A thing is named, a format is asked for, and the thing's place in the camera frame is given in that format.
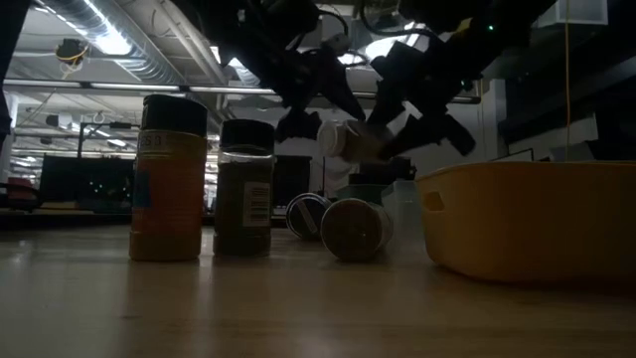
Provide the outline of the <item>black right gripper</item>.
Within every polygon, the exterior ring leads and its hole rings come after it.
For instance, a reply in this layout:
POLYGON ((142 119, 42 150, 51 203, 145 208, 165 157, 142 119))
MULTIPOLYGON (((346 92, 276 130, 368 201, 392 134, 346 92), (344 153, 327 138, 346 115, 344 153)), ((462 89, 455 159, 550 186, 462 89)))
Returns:
POLYGON ((421 114, 434 116, 407 118, 404 128, 380 151, 381 159, 391 159, 443 139, 462 155, 476 146, 470 132, 450 114, 447 106, 475 81, 497 58, 497 25, 470 24, 446 41, 426 28, 411 30, 427 39, 424 52, 395 42, 385 56, 371 61, 380 76, 375 106, 367 124, 389 124, 404 111, 407 100, 421 114))

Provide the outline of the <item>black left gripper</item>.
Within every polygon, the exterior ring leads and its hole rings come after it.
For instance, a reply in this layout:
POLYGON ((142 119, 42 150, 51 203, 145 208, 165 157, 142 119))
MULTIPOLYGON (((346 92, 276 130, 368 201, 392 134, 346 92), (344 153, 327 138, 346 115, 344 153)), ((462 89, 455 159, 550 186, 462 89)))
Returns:
POLYGON ((319 90, 355 119, 366 120, 364 110, 347 82, 346 69, 338 60, 328 60, 330 56, 327 47, 305 52, 273 49, 270 87, 281 97, 282 106, 291 108, 276 125, 276 142, 282 143, 289 138, 317 139, 322 120, 317 112, 307 113, 303 109, 319 90))

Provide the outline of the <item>white bottle purple label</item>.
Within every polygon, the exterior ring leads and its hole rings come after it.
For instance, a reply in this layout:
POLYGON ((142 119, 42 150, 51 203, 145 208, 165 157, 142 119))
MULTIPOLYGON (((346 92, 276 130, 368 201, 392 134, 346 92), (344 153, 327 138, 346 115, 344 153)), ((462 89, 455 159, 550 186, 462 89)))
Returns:
POLYGON ((348 163, 381 162, 381 150, 394 138, 385 126, 358 120, 324 121, 317 142, 324 156, 348 163))

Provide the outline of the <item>grey label spice jar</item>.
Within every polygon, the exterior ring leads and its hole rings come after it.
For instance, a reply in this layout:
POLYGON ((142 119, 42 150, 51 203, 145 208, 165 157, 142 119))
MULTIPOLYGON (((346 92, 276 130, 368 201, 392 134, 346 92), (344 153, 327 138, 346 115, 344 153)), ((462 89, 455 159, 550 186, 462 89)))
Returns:
POLYGON ((286 207, 287 228, 303 241, 321 241, 322 219, 331 205, 329 199, 318 194, 298 195, 286 207))

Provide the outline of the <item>green spice jar white label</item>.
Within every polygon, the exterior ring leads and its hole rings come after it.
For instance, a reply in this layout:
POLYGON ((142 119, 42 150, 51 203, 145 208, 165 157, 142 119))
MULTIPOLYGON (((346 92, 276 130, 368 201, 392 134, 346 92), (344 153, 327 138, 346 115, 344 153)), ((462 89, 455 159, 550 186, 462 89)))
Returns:
POLYGON ((393 221, 382 206, 354 198, 332 204, 320 229, 326 249, 348 263, 371 261, 394 235, 393 221))

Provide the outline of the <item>olive spice jar yellow label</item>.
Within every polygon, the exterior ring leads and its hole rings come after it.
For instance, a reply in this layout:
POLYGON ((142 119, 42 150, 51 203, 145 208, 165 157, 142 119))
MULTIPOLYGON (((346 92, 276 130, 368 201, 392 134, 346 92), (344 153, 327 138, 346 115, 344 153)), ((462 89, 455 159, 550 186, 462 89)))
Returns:
POLYGON ((271 243, 274 128, 253 119, 222 125, 214 254, 266 256, 271 243))

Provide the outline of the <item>tall orange spice jar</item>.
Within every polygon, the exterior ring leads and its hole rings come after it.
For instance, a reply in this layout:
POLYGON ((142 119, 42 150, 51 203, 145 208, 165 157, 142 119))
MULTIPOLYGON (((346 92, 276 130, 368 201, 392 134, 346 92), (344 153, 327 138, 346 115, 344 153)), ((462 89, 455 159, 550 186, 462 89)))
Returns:
POLYGON ((196 259, 201 252, 208 111, 181 97, 143 99, 137 140, 129 256, 140 262, 196 259))

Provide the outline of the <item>black cabinet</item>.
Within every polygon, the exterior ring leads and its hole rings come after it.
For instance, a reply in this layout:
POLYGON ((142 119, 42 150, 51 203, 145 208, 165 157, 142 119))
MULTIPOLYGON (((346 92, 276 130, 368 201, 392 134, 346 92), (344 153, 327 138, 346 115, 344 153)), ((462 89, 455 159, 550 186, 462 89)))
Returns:
POLYGON ((272 194, 274 207, 286 207, 296 196, 309 191, 311 157, 277 155, 272 194))

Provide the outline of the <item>teal plastic bin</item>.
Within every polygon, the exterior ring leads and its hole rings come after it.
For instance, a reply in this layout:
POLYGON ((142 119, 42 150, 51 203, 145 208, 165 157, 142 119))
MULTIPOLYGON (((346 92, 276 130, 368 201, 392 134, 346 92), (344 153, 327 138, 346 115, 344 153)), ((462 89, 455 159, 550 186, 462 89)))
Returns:
POLYGON ((394 192, 394 185, 350 184, 339 189, 336 197, 339 200, 359 199, 383 206, 383 198, 394 192))

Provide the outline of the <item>clear plastic bin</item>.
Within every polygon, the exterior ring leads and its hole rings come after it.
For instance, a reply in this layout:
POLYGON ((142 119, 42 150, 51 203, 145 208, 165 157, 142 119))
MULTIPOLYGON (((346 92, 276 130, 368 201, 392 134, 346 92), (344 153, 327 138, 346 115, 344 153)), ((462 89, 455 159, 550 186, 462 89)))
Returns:
POLYGON ((392 241, 423 247, 422 210, 415 183, 395 181, 382 192, 382 205, 393 223, 392 241))

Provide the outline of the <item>small yellow plastic bin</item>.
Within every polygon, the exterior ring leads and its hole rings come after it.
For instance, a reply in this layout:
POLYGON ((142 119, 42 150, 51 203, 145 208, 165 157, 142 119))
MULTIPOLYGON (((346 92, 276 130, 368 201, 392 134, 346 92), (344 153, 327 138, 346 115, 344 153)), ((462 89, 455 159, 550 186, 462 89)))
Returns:
POLYGON ((497 282, 636 281, 636 162, 486 162, 415 184, 441 267, 497 282))

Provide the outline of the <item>red crate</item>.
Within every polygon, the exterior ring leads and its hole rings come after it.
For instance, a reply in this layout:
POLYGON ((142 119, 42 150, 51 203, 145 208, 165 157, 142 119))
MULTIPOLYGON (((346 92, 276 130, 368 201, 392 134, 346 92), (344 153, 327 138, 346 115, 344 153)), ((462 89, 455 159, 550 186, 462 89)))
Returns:
POLYGON ((7 183, 10 188, 7 190, 8 198, 11 200, 35 200, 37 198, 33 191, 33 184, 29 179, 19 177, 9 177, 7 183))

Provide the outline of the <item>silver ventilation duct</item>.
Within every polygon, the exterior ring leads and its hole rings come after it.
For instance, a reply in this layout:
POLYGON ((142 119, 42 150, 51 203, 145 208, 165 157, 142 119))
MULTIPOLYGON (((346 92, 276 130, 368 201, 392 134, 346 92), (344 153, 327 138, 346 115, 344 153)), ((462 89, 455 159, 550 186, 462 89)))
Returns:
POLYGON ((115 0, 35 1, 140 82, 185 82, 115 0))

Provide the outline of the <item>long horizontal metal rail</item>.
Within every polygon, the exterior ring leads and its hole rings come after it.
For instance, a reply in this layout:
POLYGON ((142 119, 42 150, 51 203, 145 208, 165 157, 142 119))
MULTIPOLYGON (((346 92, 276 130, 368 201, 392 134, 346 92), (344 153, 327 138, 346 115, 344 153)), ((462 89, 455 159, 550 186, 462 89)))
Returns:
POLYGON ((228 86, 187 86, 187 85, 145 85, 119 84, 76 81, 54 81, 33 79, 8 79, 3 82, 4 87, 33 88, 33 89, 72 89, 72 90, 118 90, 118 91, 150 91, 168 93, 213 93, 213 94, 244 94, 244 95, 276 95, 272 89, 258 89, 228 86))

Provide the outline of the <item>black gantry frame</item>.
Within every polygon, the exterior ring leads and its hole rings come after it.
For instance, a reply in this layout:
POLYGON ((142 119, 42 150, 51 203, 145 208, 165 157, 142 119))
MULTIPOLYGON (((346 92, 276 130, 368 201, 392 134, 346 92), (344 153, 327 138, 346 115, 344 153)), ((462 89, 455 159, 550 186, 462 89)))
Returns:
POLYGON ((104 122, 103 123, 81 122, 79 124, 79 138, 78 138, 77 158, 82 158, 82 155, 83 155, 83 143, 87 139, 91 139, 93 137, 93 134, 95 132, 97 132, 100 128, 102 128, 104 125, 106 125, 110 129, 132 130, 132 129, 139 129, 140 128, 139 124, 127 123, 127 122, 122 122, 122 121, 114 121, 114 122, 109 122, 107 124, 105 124, 104 122), (86 134, 85 130, 88 127, 92 127, 93 131, 91 131, 89 134, 86 134))

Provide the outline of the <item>black table frame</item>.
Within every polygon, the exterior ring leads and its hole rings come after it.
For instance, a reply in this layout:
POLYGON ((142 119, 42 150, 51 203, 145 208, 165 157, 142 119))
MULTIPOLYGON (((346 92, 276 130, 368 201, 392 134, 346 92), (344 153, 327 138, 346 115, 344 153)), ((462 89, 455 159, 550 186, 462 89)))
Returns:
POLYGON ((95 214, 89 212, 27 213, 0 211, 0 232, 12 230, 47 230, 111 225, 130 225, 130 214, 95 214))

